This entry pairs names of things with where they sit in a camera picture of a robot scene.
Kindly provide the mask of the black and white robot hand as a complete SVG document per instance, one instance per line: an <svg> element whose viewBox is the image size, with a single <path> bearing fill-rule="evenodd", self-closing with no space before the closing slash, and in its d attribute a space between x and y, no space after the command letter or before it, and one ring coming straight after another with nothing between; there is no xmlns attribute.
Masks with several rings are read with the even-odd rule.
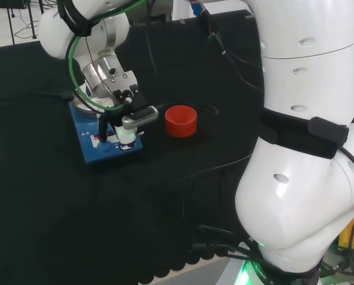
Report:
<svg viewBox="0 0 354 285"><path fill-rule="evenodd" d="M110 126L119 142L121 150L129 150L136 145L138 127L136 121L141 110L146 108L147 101L141 94L133 71L113 77L115 82L108 81L112 90L112 99L117 102L112 110L106 110L98 119L98 139L101 143L108 140L107 131Z"/></svg>

